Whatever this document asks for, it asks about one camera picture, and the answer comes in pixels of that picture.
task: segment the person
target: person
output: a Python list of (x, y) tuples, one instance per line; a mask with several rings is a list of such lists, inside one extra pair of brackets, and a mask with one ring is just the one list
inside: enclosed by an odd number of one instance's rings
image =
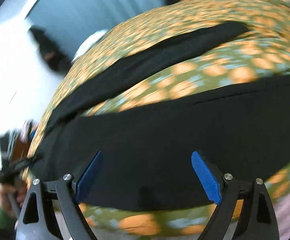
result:
[(29, 31), (39, 44), (39, 52), (47, 65), (53, 71), (67, 74), (72, 64), (70, 59), (60, 50), (58, 45), (52, 41), (41, 28), (32, 26)]
[(0, 186), (0, 229), (13, 232), (15, 230), (17, 219), (8, 199), (8, 193), (15, 195), (17, 203), (22, 207), (26, 197), (27, 188), (24, 183), (22, 187), (18, 189), (8, 184), (2, 184)]

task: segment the bed sheet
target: bed sheet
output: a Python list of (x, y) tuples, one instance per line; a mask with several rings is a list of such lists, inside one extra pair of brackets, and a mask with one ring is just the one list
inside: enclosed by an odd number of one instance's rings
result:
[[(35, 153), (51, 111), (76, 87), (122, 57), (133, 55), (169, 37), (226, 20), (245, 22), (250, 31), (237, 39), (171, 66), (107, 100), (83, 115), (124, 111), (222, 86), (290, 74), (290, 2), (288, 0), (183, 0), (153, 9), (121, 23), (76, 61), (57, 89), (37, 129), (29, 156)], [(27, 173), (29, 182), (32, 174)], [(290, 235), (290, 163), (266, 181), (280, 237)], [(238, 201), (232, 222), (240, 214)], [(80, 204), (91, 227), (147, 236), (179, 236), (203, 231), (215, 205), (188, 210), (127, 212)]]

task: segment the white wall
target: white wall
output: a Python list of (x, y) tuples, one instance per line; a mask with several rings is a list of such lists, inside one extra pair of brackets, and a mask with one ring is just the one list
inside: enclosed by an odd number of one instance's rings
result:
[(6, 0), (0, 7), (0, 134), (39, 122), (63, 76), (42, 61), (24, 18), (36, 0)]

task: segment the floral patterned fabric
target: floral patterned fabric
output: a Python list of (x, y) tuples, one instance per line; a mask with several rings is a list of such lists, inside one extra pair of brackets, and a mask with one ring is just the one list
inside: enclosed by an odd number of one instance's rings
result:
[[(290, 2), (287, 0), (182, 0), (134, 17), (113, 28), (98, 45), (78, 59), (58, 87), (32, 142), (35, 153), (52, 110), (75, 88), (122, 57), (133, 55), (169, 37), (241, 21), (250, 31), (200, 57), (171, 66), (83, 113), (84, 116), (124, 111), (218, 87), (290, 74)], [(33, 176), (24, 174), (29, 182)], [(278, 203), (290, 193), (290, 163), (266, 181)], [(238, 201), (233, 221), (240, 214)], [(128, 212), (80, 204), (91, 227), (147, 236), (179, 236), (202, 232), (215, 205), (187, 210)]]

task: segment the green sleeve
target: green sleeve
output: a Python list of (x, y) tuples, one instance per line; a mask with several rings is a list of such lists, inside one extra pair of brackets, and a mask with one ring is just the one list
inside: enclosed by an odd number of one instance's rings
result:
[(10, 218), (0, 207), (0, 229), (14, 231), (16, 219)]

